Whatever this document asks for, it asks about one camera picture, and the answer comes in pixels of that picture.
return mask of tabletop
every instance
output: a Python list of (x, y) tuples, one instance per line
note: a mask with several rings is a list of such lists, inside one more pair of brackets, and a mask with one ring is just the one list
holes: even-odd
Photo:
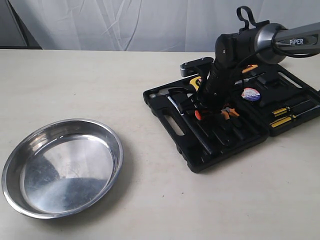
[[(319, 239), (320, 118), (202, 173), (144, 103), (181, 79), (203, 52), (0, 50), (0, 167), (15, 146), (55, 121), (85, 118), (120, 137), (124, 162), (104, 198), (71, 217), (39, 220), (0, 196), (0, 239)], [(320, 89), (320, 57), (281, 65)]]

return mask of stainless steel bowl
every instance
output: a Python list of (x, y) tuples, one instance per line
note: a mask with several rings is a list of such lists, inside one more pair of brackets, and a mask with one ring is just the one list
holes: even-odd
[(69, 216), (106, 194), (122, 163), (121, 142), (108, 126), (87, 119), (58, 121), (13, 150), (2, 172), (2, 191), (29, 217)]

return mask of robotic arm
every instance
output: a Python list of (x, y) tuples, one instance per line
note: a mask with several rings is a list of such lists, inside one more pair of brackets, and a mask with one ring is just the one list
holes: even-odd
[[(241, 11), (245, 10), (248, 20)], [(202, 82), (196, 93), (200, 108), (220, 112), (226, 103), (228, 91), (241, 78), (248, 65), (278, 64), (285, 57), (307, 58), (320, 53), (320, 22), (286, 29), (279, 23), (255, 22), (247, 6), (237, 9), (237, 16), (245, 26), (238, 33), (222, 34), (215, 43), (215, 59), (208, 71), (199, 67), (208, 66), (210, 58), (203, 58), (181, 65), (183, 77), (200, 74)], [(254, 28), (249, 29), (249, 22)]]

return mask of white curtain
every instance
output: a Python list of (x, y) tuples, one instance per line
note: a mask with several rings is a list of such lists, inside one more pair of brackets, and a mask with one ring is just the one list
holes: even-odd
[(212, 52), (222, 33), (256, 21), (320, 22), (319, 0), (9, 0), (43, 49)]

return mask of round sticker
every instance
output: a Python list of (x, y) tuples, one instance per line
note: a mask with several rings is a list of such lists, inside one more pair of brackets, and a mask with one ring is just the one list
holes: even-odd
[(260, 99), (260, 93), (251, 87), (245, 88), (241, 96), (251, 102), (258, 101)]

